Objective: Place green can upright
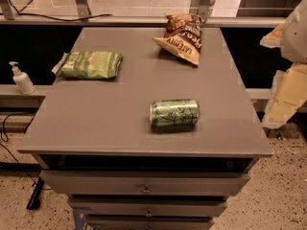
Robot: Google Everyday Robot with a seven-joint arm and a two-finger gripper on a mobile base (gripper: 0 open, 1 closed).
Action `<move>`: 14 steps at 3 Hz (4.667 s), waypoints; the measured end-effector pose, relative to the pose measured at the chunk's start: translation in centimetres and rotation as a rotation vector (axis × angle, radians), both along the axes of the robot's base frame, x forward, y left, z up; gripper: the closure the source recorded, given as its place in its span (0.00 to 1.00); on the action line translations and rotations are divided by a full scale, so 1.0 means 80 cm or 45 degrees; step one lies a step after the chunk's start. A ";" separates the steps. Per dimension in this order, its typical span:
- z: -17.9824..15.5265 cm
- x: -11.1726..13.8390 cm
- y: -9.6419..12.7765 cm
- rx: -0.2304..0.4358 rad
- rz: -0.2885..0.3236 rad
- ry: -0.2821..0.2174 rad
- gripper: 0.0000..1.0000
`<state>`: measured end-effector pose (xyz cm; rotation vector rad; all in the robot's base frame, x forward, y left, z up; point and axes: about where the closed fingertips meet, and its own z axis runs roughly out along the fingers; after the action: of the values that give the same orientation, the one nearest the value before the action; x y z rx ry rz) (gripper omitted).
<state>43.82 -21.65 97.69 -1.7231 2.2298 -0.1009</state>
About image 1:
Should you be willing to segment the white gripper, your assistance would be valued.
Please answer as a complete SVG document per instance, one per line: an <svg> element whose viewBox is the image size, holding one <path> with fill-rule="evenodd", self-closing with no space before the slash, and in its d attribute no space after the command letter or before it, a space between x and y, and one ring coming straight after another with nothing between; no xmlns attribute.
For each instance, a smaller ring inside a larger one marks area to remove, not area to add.
<svg viewBox="0 0 307 230"><path fill-rule="evenodd" d="M260 40L267 48L280 48L283 58L293 63L286 71L277 70L271 97L265 108L263 127L277 129L285 125L307 101L307 0L301 0L287 17Z"/></svg>

